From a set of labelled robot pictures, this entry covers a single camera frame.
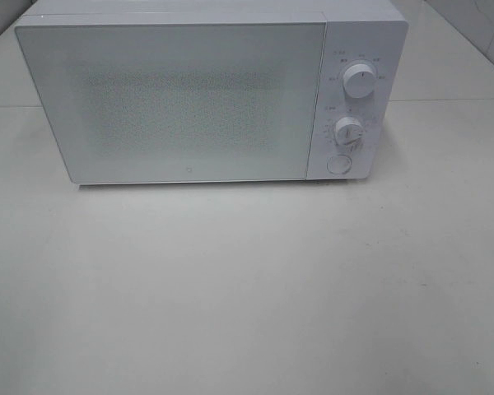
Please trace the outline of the round white door button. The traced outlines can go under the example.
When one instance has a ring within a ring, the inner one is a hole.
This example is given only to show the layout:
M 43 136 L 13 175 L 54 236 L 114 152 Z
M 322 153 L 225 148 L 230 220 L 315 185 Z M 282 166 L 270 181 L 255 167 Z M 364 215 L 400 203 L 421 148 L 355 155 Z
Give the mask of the round white door button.
M 330 174 L 346 174 L 352 167 L 352 159 L 347 155 L 335 155 L 328 159 L 326 168 Z

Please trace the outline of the white timer knob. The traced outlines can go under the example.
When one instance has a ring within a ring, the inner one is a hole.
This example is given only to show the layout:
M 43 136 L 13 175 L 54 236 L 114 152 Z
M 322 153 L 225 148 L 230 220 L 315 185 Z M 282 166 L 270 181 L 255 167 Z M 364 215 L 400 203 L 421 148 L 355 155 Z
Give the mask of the white timer knob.
M 340 118 L 334 124 L 334 137 L 338 145 L 345 146 L 359 140 L 365 132 L 361 121 L 354 117 Z

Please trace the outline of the white microwave door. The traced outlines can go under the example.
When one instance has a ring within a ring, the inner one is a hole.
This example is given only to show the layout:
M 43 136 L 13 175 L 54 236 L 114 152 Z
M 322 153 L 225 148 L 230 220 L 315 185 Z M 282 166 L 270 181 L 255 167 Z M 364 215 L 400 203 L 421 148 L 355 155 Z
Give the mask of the white microwave door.
M 325 26 L 23 26 L 76 184 L 303 179 Z

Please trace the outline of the upper white power knob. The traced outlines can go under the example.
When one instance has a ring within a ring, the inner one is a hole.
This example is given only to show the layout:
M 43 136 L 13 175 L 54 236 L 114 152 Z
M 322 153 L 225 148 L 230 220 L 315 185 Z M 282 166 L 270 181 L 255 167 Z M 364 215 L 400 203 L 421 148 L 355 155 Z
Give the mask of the upper white power knob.
M 344 92 L 352 99 L 363 99 L 375 90 L 377 71 L 372 63 L 358 60 L 341 73 Z

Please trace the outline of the white microwave oven body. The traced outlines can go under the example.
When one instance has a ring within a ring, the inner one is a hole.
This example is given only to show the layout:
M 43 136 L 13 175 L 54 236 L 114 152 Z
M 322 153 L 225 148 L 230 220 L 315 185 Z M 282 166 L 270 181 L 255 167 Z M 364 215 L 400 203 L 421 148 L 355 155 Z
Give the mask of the white microwave oven body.
M 325 26 L 310 154 L 303 179 L 364 179 L 371 171 L 408 32 L 408 22 L 388 1 L 38 1 L 16 24 L 38 26 L 218 26 L 313 24 Z M 375 90 L 352 99 L 341 73 L 350 63 L 366 60 L 375 67 Z M 352 144 L 338 145 L 334 124 L 343 117 L 361 121 L 365 132 Z M 346 174 L 330 174 L 326 165 L 347 155 Z

